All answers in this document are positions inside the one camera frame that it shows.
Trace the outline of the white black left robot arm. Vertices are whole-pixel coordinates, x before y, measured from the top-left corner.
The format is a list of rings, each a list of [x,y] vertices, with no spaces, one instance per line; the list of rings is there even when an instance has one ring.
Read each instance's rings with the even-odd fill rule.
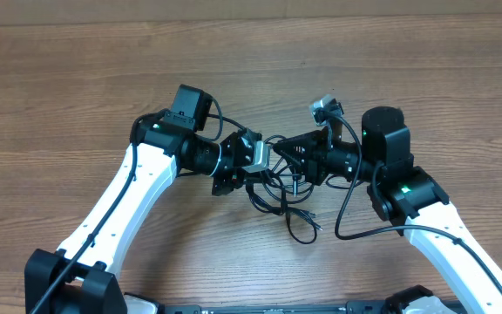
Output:
[[[126,254],[160,195],[186,169],[213,179],[213,195],[240,188],[268,168],[269,149],[246,127],[221,140],[200,136],[210,94],[180,85],[173,105],[138,117],[121,167],[90,214],[53,252],[37,249],[24,269],[29,313],[161,313],[147,297],[124,293]]]

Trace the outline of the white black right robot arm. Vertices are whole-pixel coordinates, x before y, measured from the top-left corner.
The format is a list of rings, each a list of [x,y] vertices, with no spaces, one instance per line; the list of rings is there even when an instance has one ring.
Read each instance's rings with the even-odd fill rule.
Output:
[[[410,150],[403,112],[378,106],[362,116],[361,132],[343,142],[336,129],[349,123],[337,110],[311,109],[317,131],[281,140],[274,151],[306,181],[328,175],[364,181],[373,209],[419,250],[469,313],[502,313],[502,270],[463,223],[450,196]]]

